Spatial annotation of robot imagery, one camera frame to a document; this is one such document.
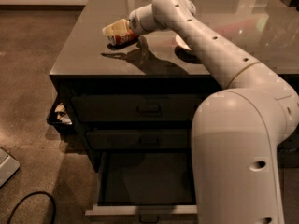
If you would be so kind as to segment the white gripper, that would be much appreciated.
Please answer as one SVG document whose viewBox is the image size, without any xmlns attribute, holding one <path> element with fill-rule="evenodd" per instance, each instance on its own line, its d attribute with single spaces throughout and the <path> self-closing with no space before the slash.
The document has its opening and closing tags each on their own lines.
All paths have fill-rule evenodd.
<svg viewBox="0 0 299 224">
<path fill-rule="evenodd" d="M 132 31 L 136 35 L 144 35 L 156 30 L 156 21 L 152 14 L 152 5 L 135 9 L 129 14 L 129 21 L 121 19 L 102 29 L 104 36 L 129 35 Z"/>
</svg>

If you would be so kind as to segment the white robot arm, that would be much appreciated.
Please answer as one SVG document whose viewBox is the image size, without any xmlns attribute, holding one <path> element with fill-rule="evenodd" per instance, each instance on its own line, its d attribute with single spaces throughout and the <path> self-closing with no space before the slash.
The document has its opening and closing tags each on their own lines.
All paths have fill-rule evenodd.
<svg viewBox="0 0 299 224">
<path fill-rule="evenodd" d="M 120 45 L 136 35 L 172 30 L 221 86 L 192 121 L 199 224 L 285 224 L 277 147 L 298 125 L 298 94 L 194 13 L 190 0 L 152 0 L 102 33 Z"/>
</svg>

